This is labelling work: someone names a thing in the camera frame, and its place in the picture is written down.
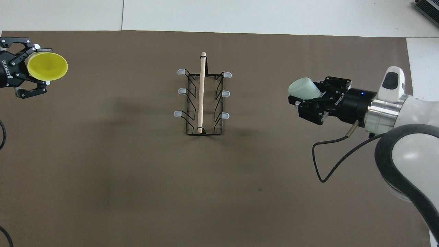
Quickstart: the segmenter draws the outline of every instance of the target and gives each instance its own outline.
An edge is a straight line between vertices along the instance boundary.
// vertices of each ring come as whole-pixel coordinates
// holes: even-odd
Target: wooden stick
[[[198,94],[198,127],[203,127],[203,104],[204,104],[204,77],[206,76],[206,53],[201,53],[200,66],[200,90]],[[202,133],[203,129],[197,129],[198,133]]]

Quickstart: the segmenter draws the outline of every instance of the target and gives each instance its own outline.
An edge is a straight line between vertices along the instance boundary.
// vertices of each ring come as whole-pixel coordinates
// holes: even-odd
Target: black wire rack
[[[187,97],[186,110],[185,111],[175,111],[175,117],[181,117],[186,122],[185,134],[193,136],[207,136],[207,135],[221,135],[223,133],[223,120],[228,119],[230,115],[223,112],[224,98],[230,96],[230,92],[224,90],[224,78],[231,78],[232,74],[230,72],[221,72],[220,74],[209,74],[207,61],[205,67],[205,77],[215,78],[218,83],[215,91],[215,102],[216,106],[213,111],[214,116],[214,126],[211,133],[206,132],[204,127],[195,127],[195,118],[197,114],[197,107],[194,104],[194,100],[197,99],[197,86],[195,81],[200,74],[193,74],[187,69],[179,69],[177,71],[178,75],[184,75],[187,77],[187,87],[180,88],[178,90],[179,94],[184,94]],[[198,133],[196,129],[201,128],[202,132]]]

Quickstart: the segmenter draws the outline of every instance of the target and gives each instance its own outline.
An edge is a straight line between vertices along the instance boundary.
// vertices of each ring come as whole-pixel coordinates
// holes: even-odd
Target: brown mat
[[[16,246],[428,246],[416,208],[391,194],[373,142],[321,184],[313,143],[349,125],[298,117],[287,88],[301,77],[377,91],[401,67],[406,40],[182,32],[3,32],[30,37],[69,63],[48,93],[0,90],[0,225]],[[222,136],[191,137],[186,79],[229,71]],[[367,138],[317,149],[323,172]],[[3,237],[0,244],[6,244]]]

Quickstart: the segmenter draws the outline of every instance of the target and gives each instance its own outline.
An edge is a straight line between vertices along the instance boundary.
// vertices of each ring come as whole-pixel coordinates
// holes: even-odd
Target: white rubber tip
[[[221,119],[229,119],[230,114],[228,113],[221,113]]]
[[[232,73],[224,71],[224,78],[231,78],[231,77],[232,77]]]
[[[185,87],[179,88],[178,93],[179,94],[186,94],[186,88]]]
[[[229,97],[230,96],[230,92],[223,90],[223,97]]]
[[[184,75],[186,75],[186,69],[179,69],[179,70],[177,70],[177,74],[178,74],[179,76],[184,76]]]
[[[183,111],[175,111],[174,112],[174,117],[181,117],[183,114]]]

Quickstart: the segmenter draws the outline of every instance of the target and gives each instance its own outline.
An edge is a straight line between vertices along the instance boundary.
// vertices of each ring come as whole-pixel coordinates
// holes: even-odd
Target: black cable
[[[12,239],[11,236],[9,236],[9,233],[7,233],[7,231],[1,226],[0,226],[0,231],[3,232],[3,234],[6,236],[7,241],[9,243],[9,247],[14,247],[14,244],[12,243]]]
[[[353,152],[355,152],[356,150],[358,150],[359,148],[361,148],[362,146],[366,145],[367,143],[376,140],[378,138],[380,138],[381,136],[383,136],[383,134],[379,134],[376,135],[362,143],[360,143],[359,145],[357,145],[355,148],[353,148],[351,151],[349,151],[347,154],[345,154],[336,164],[335,166],[331,169],[331,171],[329,172],[329,174],[326,176],[325,179],[322,180],[322,177],[320,176],[320,172],[319,172],[319,168],[317,167],[317,163],[316,163],[316,156],[315,156],[315,152],[314,149],[317,145],[322,145],[322,144],[329,144],[329,143],[336,143],[336,142],[341,142],[345,139],[347,139],[347,136],[343,136],[342,138],[336,139],[336,140],[332,140],[332,141],[325,141],[325,142],[318,142],[316,144],[313,145],[313,162],[314,162],[314,167],[316,169],[317,172],[317,176],[319,177],[320,182],[324,183],[326,182],[329,177],[334,173],[334,171],[337,169],[337,167],[347,158],[349,157],[349,155],[351,155]]]
[[[1,120],[0,120],[0,126],[1,126],[1,129],[3,131],[3,141],[0,144],[0,149],[2,149],[4,146],[4,143],[6,142],[6,129],[4,128],[3,122]]]

